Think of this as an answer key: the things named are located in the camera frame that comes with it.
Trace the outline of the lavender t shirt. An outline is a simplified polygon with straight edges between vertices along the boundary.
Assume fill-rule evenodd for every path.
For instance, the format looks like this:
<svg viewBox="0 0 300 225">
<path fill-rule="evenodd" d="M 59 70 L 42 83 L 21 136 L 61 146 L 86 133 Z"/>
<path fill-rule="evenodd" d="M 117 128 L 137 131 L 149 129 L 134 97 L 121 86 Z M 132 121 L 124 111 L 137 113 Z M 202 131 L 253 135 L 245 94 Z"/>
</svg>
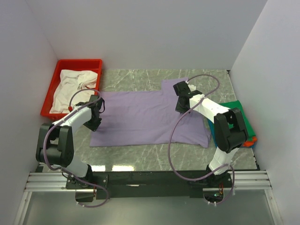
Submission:
<svg viewBox="0 0 300 225">
<path fill-rule="evenodd" d="M 105 111 L 91 133 L 91 147 L 185 143 L 207 148 L 210 131 L 200 113 L 183 119 L 175 111 L 178 97 L 173 86 L 187 78 L 163 80 L 161 90 L 102 92 Z"/>
</svg>

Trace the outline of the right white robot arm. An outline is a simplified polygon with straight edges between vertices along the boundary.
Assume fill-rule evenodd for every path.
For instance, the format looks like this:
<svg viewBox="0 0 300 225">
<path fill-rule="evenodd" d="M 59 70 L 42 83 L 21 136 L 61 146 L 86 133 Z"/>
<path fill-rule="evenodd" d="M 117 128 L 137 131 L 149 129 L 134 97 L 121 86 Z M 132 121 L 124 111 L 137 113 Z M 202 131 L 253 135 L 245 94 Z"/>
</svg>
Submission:
<svg viewBox="0 0 300 225">
<path fill-rule="evenodd" d="M 168 143 L 167 156 L 171 169 L 175 175 L 183 180 L 200 181 L 206 179 L 209 186 L 216 187 L 228 173 L 234 154 L 248 139 L 248 131 L 242 112 L 239 108 L 224 107 L 208 99 L 198 90 L 191 90 L 187 81 L 179 82 L 173 85 L 173 88 L 178 96 L 175 111 L 181 113 L 181 116 L 171 131 Z M 199 178 L 187 178 L 179 174 L 174 168 L 170 156 L 173 133 L 179 122 L 192 111 L 200 113 L 214 124 L 214 137 L 217 144 L 213 159 L 208 164 L 207 174 Z"/>
</svg>

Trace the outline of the green t shirt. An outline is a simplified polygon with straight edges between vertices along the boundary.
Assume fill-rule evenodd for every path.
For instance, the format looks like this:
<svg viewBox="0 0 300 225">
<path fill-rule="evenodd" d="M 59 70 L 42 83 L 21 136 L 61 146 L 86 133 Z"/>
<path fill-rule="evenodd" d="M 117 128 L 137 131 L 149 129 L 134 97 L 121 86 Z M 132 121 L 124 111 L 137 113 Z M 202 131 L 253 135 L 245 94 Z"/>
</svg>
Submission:
<svg viewBox="0 0 300 225">
<path fill-rule="evenodd" d="M 246 128 L 247 128 L 247 132 L 248 132 L 248 139 L 246 141 L 246 144 L 244 144 L 244 146 L 253 145 L 257 141 L 256 134 L 244 113 L 241 102 L 236 100 L 236 101 L 232 101 L 232 102 L 220 103 L 220 105 L 222 105 L 224 107 L 228 107 L 230 109 L 238 108 L 241 111 Z"/>
</svg>

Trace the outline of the orange t shirt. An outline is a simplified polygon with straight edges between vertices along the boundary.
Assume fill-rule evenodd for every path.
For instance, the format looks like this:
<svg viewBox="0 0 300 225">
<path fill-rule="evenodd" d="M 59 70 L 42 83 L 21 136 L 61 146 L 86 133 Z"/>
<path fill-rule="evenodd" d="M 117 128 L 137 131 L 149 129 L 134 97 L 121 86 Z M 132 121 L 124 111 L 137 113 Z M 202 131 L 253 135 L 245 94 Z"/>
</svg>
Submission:
<svg viewBox="0 0 300 225">
<path fill-rule="evenodd" d="M 256 136 L 250 137 L 247 141 L 244 142 L 242 147 L 252 148 L 256 144 L 256 142 L 257 142 Z"/>
</svg>

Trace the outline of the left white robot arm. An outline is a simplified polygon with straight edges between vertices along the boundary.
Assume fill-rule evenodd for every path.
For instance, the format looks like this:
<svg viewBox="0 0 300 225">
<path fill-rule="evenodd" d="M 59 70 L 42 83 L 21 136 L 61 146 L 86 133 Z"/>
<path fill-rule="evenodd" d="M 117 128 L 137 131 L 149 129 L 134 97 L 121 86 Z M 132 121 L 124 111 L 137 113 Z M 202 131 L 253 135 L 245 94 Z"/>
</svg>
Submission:
<svg viewBox="0 0 300 225">
<path fill-rule="evenodd" d="M 89 164 L 75 157 L 74 133 L 84 125 L 91 131 L 96 131 L 101 124 L 100 114 L 105 111 L 105 101 L 102 97 L 91 95 L 88 102 L 80 102 L 62 119 L 53 123 L 44 123 L 39 129 L 36 160 L 48 163 L 51 168 L 70 172 L 67 184 L 89 188 L 94 182 L 92 168 Z"/>
</svg>

